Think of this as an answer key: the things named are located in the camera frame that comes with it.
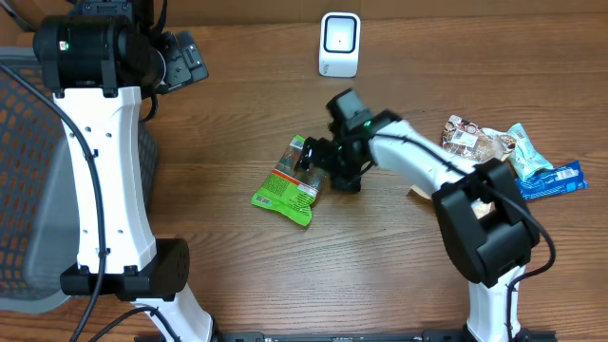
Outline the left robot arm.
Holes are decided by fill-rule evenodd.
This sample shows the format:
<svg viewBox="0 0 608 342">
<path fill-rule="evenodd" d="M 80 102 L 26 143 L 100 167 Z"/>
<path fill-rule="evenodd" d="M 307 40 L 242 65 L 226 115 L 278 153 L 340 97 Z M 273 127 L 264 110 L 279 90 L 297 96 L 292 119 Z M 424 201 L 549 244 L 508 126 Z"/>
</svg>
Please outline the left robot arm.
<svg viewBox="0 0 608 342">
<path fill-rule="evenodd" d="M 212 316 L 188 286 L 190 253 L 181 238 L 157 238 L 143 197 L 139 129 L 143 100 L 208 75 L 197 45 L 165 30 L 150 1 L 80 1 L 46 17 L 34 53 L 61 118 L 79 216 L 76 262 L 62 292 L 96 302 L 114 295 L 154 322 L 165 341 L 211 341 Z"/>
</svg>

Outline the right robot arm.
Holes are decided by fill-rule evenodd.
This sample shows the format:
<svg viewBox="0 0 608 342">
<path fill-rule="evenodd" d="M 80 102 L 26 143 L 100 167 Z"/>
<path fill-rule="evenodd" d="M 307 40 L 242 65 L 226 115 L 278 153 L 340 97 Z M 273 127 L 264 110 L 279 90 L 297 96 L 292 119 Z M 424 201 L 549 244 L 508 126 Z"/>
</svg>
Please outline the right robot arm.
<svg viewBox="0 0 608 342">
<path fill-rule="evenodd" d="M 429 195 L 446 253 L 469 283 L 464 341 L 554 341 L 517 317 L 523 280 L 548 271 L 556 247 L 531 215 L 510 168 L 443 149 L 398 114 L 373 113 L 352 88 L 326 105 L 332 138 L 308 138 L 296 169 L 326 171 L 332 188 L 357 193 L 373 166 L 392 171 Z"/>
</svg>

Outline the Haribo gummy worms bag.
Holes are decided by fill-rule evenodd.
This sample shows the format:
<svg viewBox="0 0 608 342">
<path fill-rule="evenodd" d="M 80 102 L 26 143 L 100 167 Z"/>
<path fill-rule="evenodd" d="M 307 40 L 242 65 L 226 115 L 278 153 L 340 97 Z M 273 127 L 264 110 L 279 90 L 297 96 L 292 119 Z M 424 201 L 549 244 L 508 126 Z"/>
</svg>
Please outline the Haribo gummy worms bag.
<svg viewBox="0 0 608 342">
<path fill-rule="evenodd" d="M 262 186 L 253 194 L 254 206 L 278 212 L 301 226 L 313 219 L 313 204 L 327 179 L 326 172 L 312 167 L 298 168 L 305 139 L 293 136 L 281 159 Z"/>
</svg>

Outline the beige paper pouch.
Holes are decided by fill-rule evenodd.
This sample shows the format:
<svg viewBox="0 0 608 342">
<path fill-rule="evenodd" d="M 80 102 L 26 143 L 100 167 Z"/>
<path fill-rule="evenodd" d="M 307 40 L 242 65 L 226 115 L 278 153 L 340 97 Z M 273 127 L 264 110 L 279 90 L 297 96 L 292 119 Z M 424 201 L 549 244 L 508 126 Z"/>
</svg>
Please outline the beige paper pouch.
<svg viewBox="0 0 608 342">
<path fill-rule="evenodd" d="M 506 132 L 479 127 L 452 115 L 442 132 L 442 147 L 453 154 L 484 163 L 491 159 L 504 162 L 516 147 L 516 139 Z"/>
</svg>

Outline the white barcode scanner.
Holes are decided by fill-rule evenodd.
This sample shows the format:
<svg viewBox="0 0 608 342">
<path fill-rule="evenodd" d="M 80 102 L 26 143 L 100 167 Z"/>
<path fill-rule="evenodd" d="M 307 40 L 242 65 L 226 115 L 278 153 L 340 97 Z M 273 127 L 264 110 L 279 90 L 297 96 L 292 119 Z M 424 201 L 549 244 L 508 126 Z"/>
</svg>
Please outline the white barcode scanner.
<svg viewBox="0 0 608 342">
<path fill-rule="evenodd" d="M 318 72 L 332 78 L 353 78 L 358 69 L 361 21 L 353 12 L 333 11 L 321 19 Z"/>
</svg>

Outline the light teal snack packet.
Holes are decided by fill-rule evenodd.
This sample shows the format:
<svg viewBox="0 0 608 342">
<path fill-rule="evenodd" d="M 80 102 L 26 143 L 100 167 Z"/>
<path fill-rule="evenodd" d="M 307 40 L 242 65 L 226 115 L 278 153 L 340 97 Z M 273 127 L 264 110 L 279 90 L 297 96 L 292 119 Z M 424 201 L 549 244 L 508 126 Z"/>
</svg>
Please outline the light teal snack packet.
<svg viewBox="0 0 608 342">
<path fill-rule="evenodd" d="M 511 126 L 507 134 L 516 142 L 508 158 L 522 181 L 527 181 L 539 171 L 554 168 L 553 164 L 536 150 L 521 123 Z"/>
</svg>

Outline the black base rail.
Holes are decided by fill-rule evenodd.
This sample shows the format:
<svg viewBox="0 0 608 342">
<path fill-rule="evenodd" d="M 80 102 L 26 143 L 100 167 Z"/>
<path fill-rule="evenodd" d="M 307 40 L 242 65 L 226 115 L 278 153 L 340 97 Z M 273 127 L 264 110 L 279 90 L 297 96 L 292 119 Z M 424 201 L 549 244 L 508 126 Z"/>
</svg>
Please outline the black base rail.
<svg viewBox="0 0 608 342">
<path fill-rule="evenodd" d="M 369 334 L 263 334 L 262 332 L 233 332 L 220 334 L 211 341 L 223 342 L 464 342 L 474 341 L 462 330 L 425 331 L 420 333 L 369 333 Z M 166 341 L 159 334 L 136 336 L 136 342 Z M 522 329 L 513 341 L 557 342 L 555 332 L 532 332 Z"/>
</svg>

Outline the blue snack bar wrapper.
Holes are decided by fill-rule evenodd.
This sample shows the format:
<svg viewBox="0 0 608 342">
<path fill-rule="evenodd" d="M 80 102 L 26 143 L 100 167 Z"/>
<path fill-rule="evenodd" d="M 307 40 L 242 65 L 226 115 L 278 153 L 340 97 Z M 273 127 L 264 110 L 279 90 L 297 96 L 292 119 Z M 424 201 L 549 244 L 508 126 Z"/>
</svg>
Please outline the blue snack bar wrapper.
<svg viewBox="0 0 608 342">
<path fill-rule="evenodd" d="M 527 180 L 516 178 L 515 182 L 526 201 L 563 195 L 588 187 L 579 161 L 539 172 Z"/>
</svg>

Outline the grey plastic mesh basket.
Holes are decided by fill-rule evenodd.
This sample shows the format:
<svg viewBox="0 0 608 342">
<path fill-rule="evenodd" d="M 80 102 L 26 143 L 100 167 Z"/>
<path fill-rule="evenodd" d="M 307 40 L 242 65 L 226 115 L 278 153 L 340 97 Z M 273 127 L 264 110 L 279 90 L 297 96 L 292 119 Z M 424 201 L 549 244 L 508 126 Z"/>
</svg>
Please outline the grey plastic mesh basket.
<svg viewBox="0 0 608 342">
<path fill-rule="evenodd" d="M 94 154 L 103 195 L 96 205 L 83 151 L 49 107 L 34 52 L 3 47 L 1 60 L 1 307 L 40 314 L 65 302 L 63 271 L 97 266 L 101 227 L 107 276 L 155 257 L 146 204 L 158 150 L 139 120 L 136 87 L 114 98 L 98 88 L 70 90 L 59 106 Z"/>
</svg>

